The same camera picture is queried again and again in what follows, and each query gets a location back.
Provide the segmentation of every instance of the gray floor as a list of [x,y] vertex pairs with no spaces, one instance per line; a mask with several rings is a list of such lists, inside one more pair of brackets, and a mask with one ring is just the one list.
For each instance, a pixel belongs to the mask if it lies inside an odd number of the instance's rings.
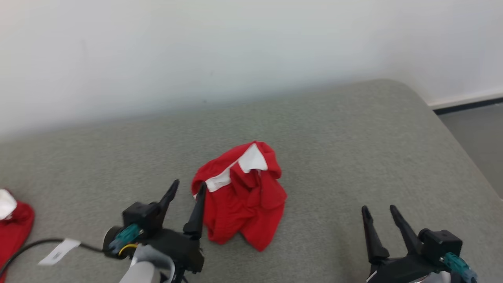
[[439,117],[503,198],[503,104]]

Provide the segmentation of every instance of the red garment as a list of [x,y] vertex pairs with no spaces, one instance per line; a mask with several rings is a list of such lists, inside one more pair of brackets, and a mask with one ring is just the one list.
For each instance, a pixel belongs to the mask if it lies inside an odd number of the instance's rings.
[[[35,213],[33,209],[24,202],[17,202],[16,209],[8,219],[0,220],[0,266],[3,266],[7,260],[17,252],[26,238],[30,234],[33,226]],[[6,273],[0,278],[0,283],[4,283]]]
[[206,182],[204,224],[211,241],[224,244],[240,231],[257,250],[272,241],[283,216],[286,192],[281,169],[261,141],[232,148],[201,167],[192,181],[195,196]]

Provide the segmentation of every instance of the gray cushion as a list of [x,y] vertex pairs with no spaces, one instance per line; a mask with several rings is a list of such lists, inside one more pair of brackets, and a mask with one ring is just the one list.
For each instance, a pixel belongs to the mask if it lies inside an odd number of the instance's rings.
[[[388,80],[228,109],[190,111],[60,131],[0,146],[0,184],[36,211],[29,241],[62,236],[99,246],[121,211],[181,187],[166,227],[181,230],[194,200],[196,170],[233,146],[267,142],[283,169],[285,213],[262,253],[241,235],[202,239],[203,272],[189,282],[364,282],[369,274],[361,206],[383,245],[404,256],[389,213],[410,225],[447,229],[480,282],[503,277],[503,205],[435,114],[409,87]],[[129,261],[76,249],[37,266],[54,245],[10,268],[14,282],[118,282]]]

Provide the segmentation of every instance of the baseboard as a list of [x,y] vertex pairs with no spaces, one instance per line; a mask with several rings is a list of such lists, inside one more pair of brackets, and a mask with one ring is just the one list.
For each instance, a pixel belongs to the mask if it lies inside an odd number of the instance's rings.
[[503,103],[503,89],[480,92],[469,96],[459,96],[449,100],[430,103],[428,106],[437,115],[441,115],[498,103]]
[[449,98],[445,100],[440,100],[432,103],[428,103],[428,106],[432,110],[449,108],[458,105],[471,104],[474,102],[481,102],[486,100],[493,100],[497,98],[503,98],[503,88],[492,89],[478,93],[472,93],[470,95],[460,95],[454,98]]

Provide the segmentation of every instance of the black baseboard trim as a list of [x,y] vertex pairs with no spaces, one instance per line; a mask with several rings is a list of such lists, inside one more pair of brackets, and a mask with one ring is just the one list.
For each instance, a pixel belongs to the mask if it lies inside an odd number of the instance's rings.
[[472,103],[467,103],[467,104],[461,104],[461,105],[456,105],[456,106],[451,106],[451,107],[446,107],[446,108],[435,109],[435,110],[433,110],[433,112],[435,112],[435,114],[437,114],[437,115],[442,115],[442,114],[447,114],[447,113],[452,113],[452,112],[457,112],[457,111],[462,111],[462,110],[467,110],[467,109],[472,109],[472,108],[489,106],[489,105],[498,104],[498,103],[503,103],[503,97],[489,99],[489,100],[483,100],[483,101],[478,101],[478,102],[472,102]]

